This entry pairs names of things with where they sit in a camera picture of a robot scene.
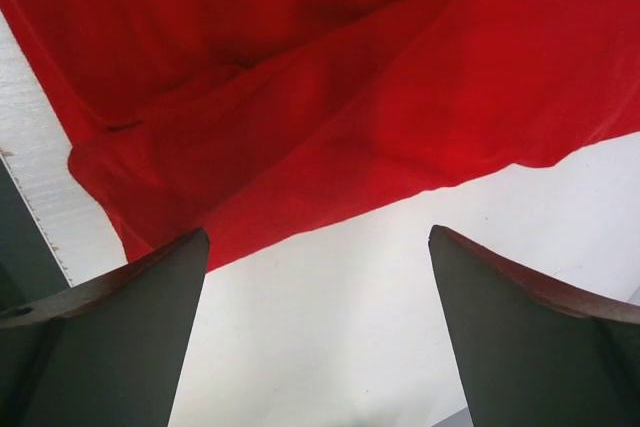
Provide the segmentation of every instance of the white surface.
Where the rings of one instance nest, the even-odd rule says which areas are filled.
[[[627,302],[633,305],[640,305],[640,289],[636,290]]]
[[[0,147],[74,282],[122,261],[0,25]],[[640,285],[640,135],[296,236],[207,276],[171,427],[422,427],[464,406],[427,238],[448,225],[579,287]]]

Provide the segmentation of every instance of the red fabric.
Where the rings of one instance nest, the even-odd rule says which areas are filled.
[[[298,232],[640,130],[639,0],[0,0],[136,258]]]

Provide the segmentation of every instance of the draped cloth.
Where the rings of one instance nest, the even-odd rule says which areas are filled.
[[[209,268],[640,130],[640,0],[0,0],[135,259]]]

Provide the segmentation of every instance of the red cloth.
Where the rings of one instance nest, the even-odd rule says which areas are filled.
[[[0,0],[136,258],[298,232],[640,130],[640,0]]]

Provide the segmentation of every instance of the white panel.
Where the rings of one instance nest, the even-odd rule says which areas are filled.
[[[69,174],[71,146],[0,16],[0,151],[72,284],[124,263],[102,209]]]

